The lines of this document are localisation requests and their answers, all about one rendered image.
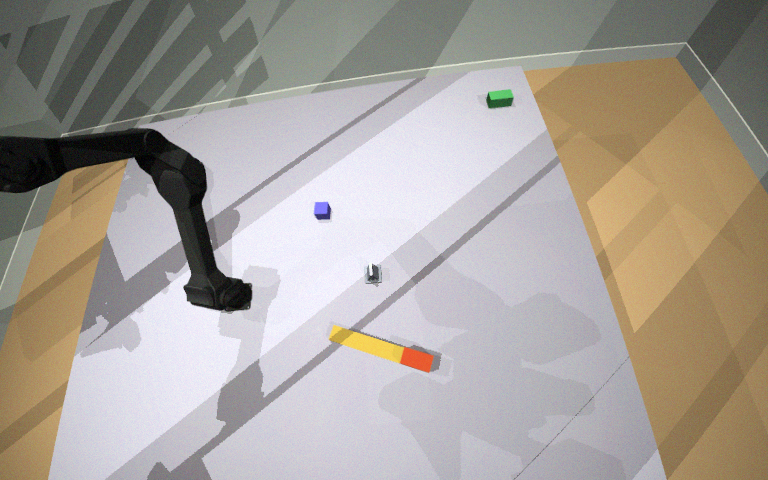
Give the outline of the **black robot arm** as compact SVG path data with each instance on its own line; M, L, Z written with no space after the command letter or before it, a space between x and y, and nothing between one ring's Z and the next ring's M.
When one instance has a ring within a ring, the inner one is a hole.
M208 189L203 162L157 130L49 139L0 136L0 192L25 193L81 167L133 157L174 211L191 271L183 286L187 302L218 311L250 310L252 284L226 277L216 266L202 206Z

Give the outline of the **green rectangular block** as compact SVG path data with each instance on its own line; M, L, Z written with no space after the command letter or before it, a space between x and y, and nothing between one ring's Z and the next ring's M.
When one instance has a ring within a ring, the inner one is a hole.
M488 92L486 102L487 102L488 108L493 109L493 108L511 106L513 103L513 100L514 100L514 96L511 92L511 89L507 89L507 90Z

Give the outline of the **small blue cube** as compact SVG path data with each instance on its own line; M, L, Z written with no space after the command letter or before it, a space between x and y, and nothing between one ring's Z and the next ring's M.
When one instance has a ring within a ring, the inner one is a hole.
M328 202L315 202L314 215L317 220L330 219L331 207Z

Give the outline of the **yellow bar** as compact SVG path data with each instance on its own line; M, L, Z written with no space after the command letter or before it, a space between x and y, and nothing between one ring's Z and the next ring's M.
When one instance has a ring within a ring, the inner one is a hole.
M433 355L400 347L336 325L333 325L332 329L330 341L377 357L383 357L426 373L430 372Z

